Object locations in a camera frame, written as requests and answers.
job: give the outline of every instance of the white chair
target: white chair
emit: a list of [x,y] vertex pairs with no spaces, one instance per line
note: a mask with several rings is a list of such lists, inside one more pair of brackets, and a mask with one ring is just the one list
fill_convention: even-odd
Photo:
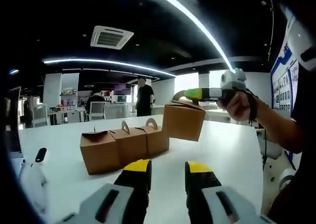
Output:
[[106,119],[105,118],[105,105],[107,102],[91,102],[90,113],[88,114],[89,121]]
[[33,128],[50,125],[45,104],[38,104],[37,106],[33,107],[32,116]]

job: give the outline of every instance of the floor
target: floor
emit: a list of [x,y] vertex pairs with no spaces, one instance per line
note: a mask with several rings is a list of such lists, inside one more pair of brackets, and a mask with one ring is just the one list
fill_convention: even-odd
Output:
[[274,198],[278,194],[278,178],[286,168],[291,168],[291,165],[283,152],[282,155],[276,159],[267,159],[265,169],[263,171],[263,201],[261,213],[267,214],[271,207]]

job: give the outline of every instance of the shelf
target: shelf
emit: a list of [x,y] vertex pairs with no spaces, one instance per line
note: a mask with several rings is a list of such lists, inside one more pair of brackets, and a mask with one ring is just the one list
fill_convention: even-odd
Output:
[[60,96],[77,95],[77,94],[61,94]]

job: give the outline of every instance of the person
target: person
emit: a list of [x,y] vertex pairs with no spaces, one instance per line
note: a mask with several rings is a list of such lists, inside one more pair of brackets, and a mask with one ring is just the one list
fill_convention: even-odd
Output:
[[101,88],[94,86],[91,92],[91,96],[89,97],[87,104],[85,105],[85,110],[89,114],[90,113],[90,105],[91,102],[104,102],[104,97],[101,96]]
[[[295,27],[296,33],[289,34],[288,46],[299,62],[299,74],[297,96],[291,119],[282,117],[259,98],[242,91],[237,91],[226,106],[223,102],[218,101],[218,106],[226,109],[234,120],[246,121],[250,119],[250,116],[256,115],[255,120],[266,129],[269,140],[295,154],[302,152],[300,165],[294,178],[275,198],[267,214],[277,224],[306,223],[303,220],[312,218],[311,215],[313,215],[311,207],[315,194],[314,187],[310,183],[313,182],[312,174],[315,166],[315,139],[313,135],[315,133],[316,113],[307,104],[307,95],[315,93],[315,55],[310,54],[315,45],[311,45],[313,41],[300,42],[301,36],[301,40],[312,39],[313,37],[311,34],[309,37],[305,37],[304,33],[306,32],[303,32],[302,27],[295,22],[293,27]],[[306,52],[309,52],[309,60],[302,60],[301,55]]]
[[152,114],[154,102],[154,92],[150,85],[146,84],[145,78],[138,79],[138,94],[137,94],[137,117],[150,116]]

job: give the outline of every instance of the ceiling light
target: ceiling light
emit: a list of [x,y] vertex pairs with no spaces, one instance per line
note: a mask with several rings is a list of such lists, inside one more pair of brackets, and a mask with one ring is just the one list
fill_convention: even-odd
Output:
[[165,75],[168,75],[168,76],[176,77],[175,75],[173,75],[171,73],[167,73],[167,72],[160,71],[160,70],[157,70],[157,69],[154,69],[154,68],[150,68],[150,67],[144,67],[144,66],[139,66],[139,65],[134,65],[134,64],[124,63],[124,62],[100,60],[100,59],[69,58],[69,59],[58,59],[58,60],[47,60],[47,61],[44,61],[45,64],[59,63],[59,62],[100,62],[100,63],[109,63],[109,64],[116,64],[116,65],[122,65],[122,66],[127,66],[127,67],[134,67],[134,68],[144,69],[144,70],[148,70],[148,71],[157,72],[157,73],[165,74]]
[[19,72],[18,69],[14,69],[14,70],[11,70],[11,71],[9,72],[9,74],[10,74],[10,75],[14,75],[14,74],[17,74],[18,72]]
[[219,46],[219,44],[216,42],[214,37],[208,32],[206,27],[188,10],[186,9],[180,2],[177,0],[166,0],[170,4],[172,4],[175,8],[180,10],[182,13],[184,13],[187,17],[189,17],[190,20],[193,21],[193,23],[196,24],[196,26],[206,35],[206,37],[213,43],[217,51],[221,54],[223,57],[224,61],[226,62],[228,68],[233,71],[233,67],[231,66],[228,58],[226,57],[224,51],[222,48]]

